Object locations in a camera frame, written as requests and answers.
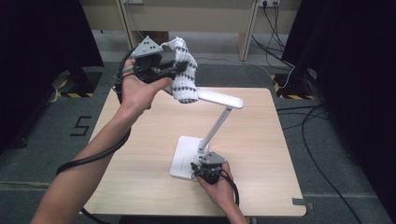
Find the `forearm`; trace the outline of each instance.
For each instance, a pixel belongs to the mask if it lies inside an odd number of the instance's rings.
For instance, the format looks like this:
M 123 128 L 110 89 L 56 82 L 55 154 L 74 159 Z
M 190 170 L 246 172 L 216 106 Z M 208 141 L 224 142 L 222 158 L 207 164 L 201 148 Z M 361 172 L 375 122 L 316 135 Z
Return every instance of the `forearm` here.
M 221 209 L 231 224 L 248 224 L 241 209 L 235 203 L 223 206 Z
M 139 117 L 139 112 L 120 107 L 115 117 L 74 158 L 79 160 L 114 147 Z M 72 223 L 96 190 L 113 155 L 68 169 L 56 176 L 44 195 L 33 223 Z

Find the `hazard tape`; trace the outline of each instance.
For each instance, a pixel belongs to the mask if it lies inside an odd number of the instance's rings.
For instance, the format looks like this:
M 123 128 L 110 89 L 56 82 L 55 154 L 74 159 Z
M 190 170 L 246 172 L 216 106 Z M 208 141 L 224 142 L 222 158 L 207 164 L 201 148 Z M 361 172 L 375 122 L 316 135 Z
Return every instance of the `hazard tape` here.
M 58 92 L 58 97 L 70 97 L 70 98 L 93 97 L 93 93 Z
M 59 90 L 62 89 L 62 87 L 65 87 L 67 82 L 69 81 L 69 78 L 67 77 L 62 83 L 61 86 L 59 87 Z M 93 97 L 93 93 L 90 92 L 83 92 L 83 93 L 78 93 L 78 92 L 58 92 L 58 97 L 70 97 L 70 98 L 81 98 L 81 97 Z
M 279 85 L 277 84 L 277 82 L 275 82 L 275 74 L 271 75 L 271 79 L 274 81 L 274 89 L 275 89 L 275 93 L 276 96 L 281 98 L 281 99 L 292 99 L 292 100 L 314 100 L 314 96 L 313 95 L 300 95 L 300 94 L 293 94 L 293 95 L 286 95 L 282 93 L 282 88 L 279 87 Z

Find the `gray carpet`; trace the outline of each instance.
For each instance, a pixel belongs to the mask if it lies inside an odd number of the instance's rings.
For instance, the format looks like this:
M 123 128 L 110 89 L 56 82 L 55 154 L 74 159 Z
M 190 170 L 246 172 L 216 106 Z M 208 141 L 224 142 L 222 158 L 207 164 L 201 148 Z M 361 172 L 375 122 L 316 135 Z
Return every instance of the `gray carpet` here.
M 37 119 L 27 138 L 26 148 L 9 149 L 0 156 L 0 223 L 28 223 L 46 186 L 55 177 L 56 169 L 72 160 L 89 141 L 106 96 L 116 74 L 117 63 L 106 63 L 103 75 L 92 98 L 58 98 L 49 104 Z M 270 74 L 284 73 L 265 67 Z M 59 87 L 61 78 L 54 83 Z M 320 100 L 284 100 L 275 95 L 272 80 L 254 65 L 200 64 L 196 74 L 199 87 L 267 88 L 276 108 L 318 105 Z M 336 195 L 309 157 L 302 138 L 301 124 L 309 108 L 279 111 L 279 119 L 294 168 L 307 204 L 304 217 L 259 217 L 258 223 L 358 223 L 346 204 Z M 391 223 L 376 198 L 361 168 L 349 158 L 347 146 L 337 132 L 332 116 L 321 107 L 304 126 L 310 151 L 323 173 L 345 196 L 362 223 Z M 89 126 L 85 129 L 79 125 Z M 101 216 L 118 223 L 120 217 Z M 91 223 L 81 217 L 78 223 Z

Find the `black curtain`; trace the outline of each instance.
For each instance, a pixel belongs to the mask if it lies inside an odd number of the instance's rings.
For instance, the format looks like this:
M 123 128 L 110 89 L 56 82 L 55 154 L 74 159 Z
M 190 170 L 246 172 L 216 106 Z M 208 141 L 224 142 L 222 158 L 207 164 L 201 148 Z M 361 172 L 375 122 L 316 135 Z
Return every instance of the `black curtain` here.
M 103 61 L 78 0 L 1 1 L 0 153 L 34 122 L 62 71 L 88 66 Z
M 283 58 L 317 71 L 325 104 L 345 137 L 348 150 L 393 222 L 396 222 L 395 11 L 394 0 L 303 0 Z M 323 15 L 325 22 L 317 23 Z

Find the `white desk lamp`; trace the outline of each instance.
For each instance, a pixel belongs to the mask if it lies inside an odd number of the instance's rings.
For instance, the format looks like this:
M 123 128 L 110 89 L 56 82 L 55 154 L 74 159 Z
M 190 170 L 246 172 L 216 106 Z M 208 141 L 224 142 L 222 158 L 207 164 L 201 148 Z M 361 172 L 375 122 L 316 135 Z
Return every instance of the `white desk lamp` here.
M 191 179 L 193 172 L 191 169 L 191 162 L 206 155 L 209 149 L 209 141 L 219 130 L 222 123 L 228 118 L 231 111 L 234 108 L 241 109 L 244 106 L 242 99 L 230 95 L 201 88 L 197 88 L 197 93 L 198 99 L 217 105 L 224 105 L 225 109 L 204 139 L 180 136 L 170 169 L 170 174 L 173 177 Z

